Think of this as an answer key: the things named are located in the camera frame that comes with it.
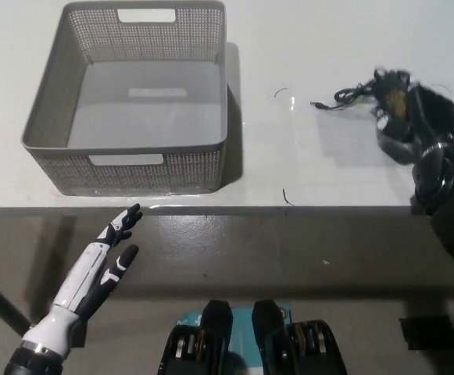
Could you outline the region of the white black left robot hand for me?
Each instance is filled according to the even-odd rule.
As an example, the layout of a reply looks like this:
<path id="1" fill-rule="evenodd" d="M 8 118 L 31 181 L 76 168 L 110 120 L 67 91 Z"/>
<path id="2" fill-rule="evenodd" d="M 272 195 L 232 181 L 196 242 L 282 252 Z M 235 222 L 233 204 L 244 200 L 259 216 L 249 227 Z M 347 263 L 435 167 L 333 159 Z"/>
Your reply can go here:
<path id="1" fill-rule="evenodd" d="M 94 283 L 109 251 L 132 235 L 130 230 L 142 217 L 141 207 L 137 203 L 109 222 L 97 238 L 82 251 L 63 281 L 52 306 L 73 313 Z"/>

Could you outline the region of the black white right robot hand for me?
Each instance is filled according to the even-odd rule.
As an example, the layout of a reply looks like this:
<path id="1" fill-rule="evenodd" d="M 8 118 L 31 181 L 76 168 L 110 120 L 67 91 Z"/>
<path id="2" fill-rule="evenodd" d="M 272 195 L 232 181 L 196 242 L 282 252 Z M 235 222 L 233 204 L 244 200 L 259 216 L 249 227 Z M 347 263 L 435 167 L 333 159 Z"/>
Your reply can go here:
<path id="1" fill-rule="evenodd" d="M 376 138 L 401 165 L 414 163 L 437 143 L 454 142 L 454 101 L 405 70 L 374 71 Z"/>

